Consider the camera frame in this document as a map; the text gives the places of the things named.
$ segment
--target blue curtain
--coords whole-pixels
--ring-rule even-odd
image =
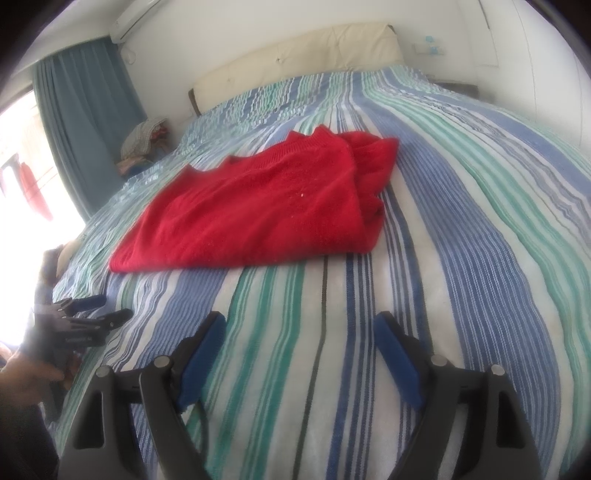
[[[37,62],[33,89],[58,172],[88,220],[123,185],[115,163],[145,113],[108,38]]]

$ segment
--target dark sleeve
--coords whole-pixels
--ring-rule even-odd
[[[0,478],[53,480],[58,456],[39,407],[0,405]]]

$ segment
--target air conditioner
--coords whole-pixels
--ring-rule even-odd
[[[113,43],[123,43],[150,15],[154,15],[167,0],[134,0],[109,30]]]

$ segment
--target human hand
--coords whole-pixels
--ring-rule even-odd
[[[36,405],[42,400],[43,389],[49,382],[65,379],[56,367],[17,352],[0,371],[0,398],[14,407]]]

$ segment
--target beige headboard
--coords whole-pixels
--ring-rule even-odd
[[[279,80],[339,70],[376,70],[404,63],[387,23],[316,30],[251,52],[201,77],[189,91],[197,113]]]

